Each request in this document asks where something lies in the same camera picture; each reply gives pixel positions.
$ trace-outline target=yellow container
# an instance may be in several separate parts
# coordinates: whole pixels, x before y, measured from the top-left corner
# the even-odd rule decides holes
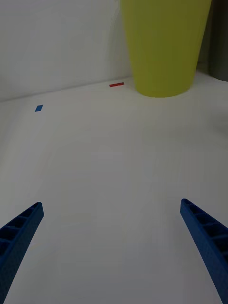
[[[150,97],[187,91],[211,0],[121,0],[136,90]]]

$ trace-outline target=gray object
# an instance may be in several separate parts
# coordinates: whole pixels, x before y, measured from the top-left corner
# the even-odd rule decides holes
[[[209,73],[228,81],[228,0],[213,1]]]

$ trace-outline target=white floor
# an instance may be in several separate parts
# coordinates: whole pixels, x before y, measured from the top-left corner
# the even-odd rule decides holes
[[[228,226],[228,84],[125,83],[0,103],[0,225],[45,211],[5,304],[221,303],[180,200]]]

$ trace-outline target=white wall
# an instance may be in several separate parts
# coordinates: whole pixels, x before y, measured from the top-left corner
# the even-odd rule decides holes
[[[118,0],[0,0],[0,100],[130,74]]]

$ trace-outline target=yellow bin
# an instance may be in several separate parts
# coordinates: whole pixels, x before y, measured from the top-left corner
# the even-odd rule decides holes
[[[168,97],[194,78],[211,0],[121,0],[136,90]]]

